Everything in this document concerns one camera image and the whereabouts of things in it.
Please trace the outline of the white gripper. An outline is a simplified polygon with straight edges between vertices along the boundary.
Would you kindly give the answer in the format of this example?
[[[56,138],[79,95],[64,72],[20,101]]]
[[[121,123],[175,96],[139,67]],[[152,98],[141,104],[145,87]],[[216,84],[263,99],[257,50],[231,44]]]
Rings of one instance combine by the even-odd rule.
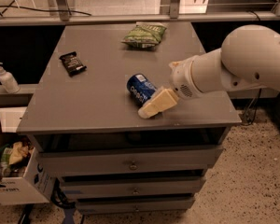
[[[192,77],[191,68],[197,55],[183,61],[171,62],[169,83],[171,88],[160,87],[151,98],[138,110],[142,119],[149,119],[177,105],[179,98],[189,100],[201,98],[203,93],[197,88]]]

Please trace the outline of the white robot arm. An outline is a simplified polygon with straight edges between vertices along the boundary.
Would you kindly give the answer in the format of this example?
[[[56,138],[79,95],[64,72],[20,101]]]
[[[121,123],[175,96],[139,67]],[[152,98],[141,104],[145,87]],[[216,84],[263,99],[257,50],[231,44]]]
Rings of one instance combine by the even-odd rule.
[[[170,86],[157,89],[144,102],[138,110],[141,118],[168,110],[180,99],[201,98],[213,91],[280,91],[280,34],[261,25],[241,26],[219,49],[172,62],[170,68]]]

